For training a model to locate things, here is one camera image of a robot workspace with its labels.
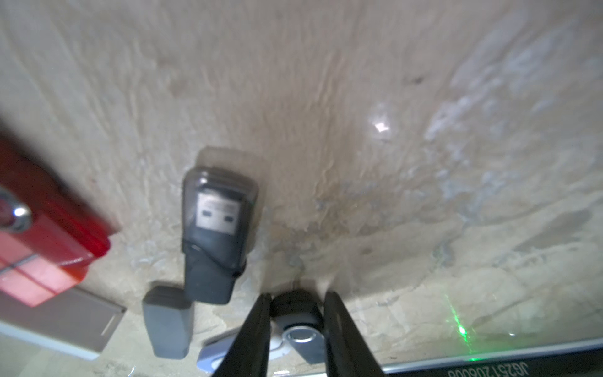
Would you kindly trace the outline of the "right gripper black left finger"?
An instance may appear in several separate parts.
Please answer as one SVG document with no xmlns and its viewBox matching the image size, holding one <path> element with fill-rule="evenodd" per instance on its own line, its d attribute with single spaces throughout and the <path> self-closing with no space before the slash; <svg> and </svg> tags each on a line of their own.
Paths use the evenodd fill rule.
<svg viewBox="0 0 603 377">
<path fill-rule="evenodd" d="M 266 377 L 271 339 L 272 296 L 261 294 L 213 377 Z"/>
</svg>

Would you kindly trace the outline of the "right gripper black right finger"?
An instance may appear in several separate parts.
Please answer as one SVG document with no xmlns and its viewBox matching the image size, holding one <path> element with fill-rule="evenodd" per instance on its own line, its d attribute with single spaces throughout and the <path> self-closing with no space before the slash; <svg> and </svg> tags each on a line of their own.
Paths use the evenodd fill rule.
<svg viewBox="0 0 603 377">
<path fill-rule="evenodd" d="M 384 376 L 337 292 L 324 300 L 327 376 Z"/>
</svg>

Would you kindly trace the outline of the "dark grey flash drive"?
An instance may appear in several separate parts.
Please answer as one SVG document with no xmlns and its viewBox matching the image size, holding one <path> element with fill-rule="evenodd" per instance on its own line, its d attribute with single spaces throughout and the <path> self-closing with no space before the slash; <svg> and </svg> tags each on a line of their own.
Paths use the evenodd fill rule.
<svg viewBox="0 0 603 377">
<path fill-rule="evenodd" d="M 183 289 L 157 285 L 142 300 L 144 325 L 158 358 L 184 359 L 193 337 L 194 307 Z"/>
</svg>

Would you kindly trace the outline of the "smoky clear-cap black flash drive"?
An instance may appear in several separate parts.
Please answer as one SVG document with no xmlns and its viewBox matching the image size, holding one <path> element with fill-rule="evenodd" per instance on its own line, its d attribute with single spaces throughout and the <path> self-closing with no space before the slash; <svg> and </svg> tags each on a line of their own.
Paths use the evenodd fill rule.
<svg viewBox="0 0 603 377">
<path fill-rule="evenodd" d="M 230 302 L 247 265 L 258 184 L 217 167 L 194 167 L 182 185 L 184 291 L 188 299 L 211 305 Z"/>
</svg>

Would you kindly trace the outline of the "white blue flash drive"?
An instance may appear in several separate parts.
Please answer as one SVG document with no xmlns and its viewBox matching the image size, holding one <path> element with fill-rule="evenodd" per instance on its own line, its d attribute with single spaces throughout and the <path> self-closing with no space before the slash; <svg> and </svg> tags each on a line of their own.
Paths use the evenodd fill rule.
<svg viewBox="0 0 603 377">
<path fill-rule="evenodd" d="M 269 360 L 273 361 L 288 355 L 292 348 L 284 341 L 282 331 L 274 324 L 271 324 L 271 326 Z M 239 332 L 240 328 L 235 328 L 219 336 L 208 339 L 199 352 L 196 367 L 202 372 L 209 374 L 215 373 L 226 354 L 229 352 Z"/>
</svg>

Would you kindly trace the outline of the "black silver swivel flash drive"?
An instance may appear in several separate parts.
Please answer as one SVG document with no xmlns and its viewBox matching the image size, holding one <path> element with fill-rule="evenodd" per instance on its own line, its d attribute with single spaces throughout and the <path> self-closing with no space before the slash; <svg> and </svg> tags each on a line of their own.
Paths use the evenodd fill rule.
<svg viewBox="0 0 603 377">
<path fill-rule="evenodd" d="M 270 316 L 282 331 L 283 339 L 307 364 L 323 364 L 326 358 L 322 304 L 305 290 L 277 295 Z"/>
</svg>

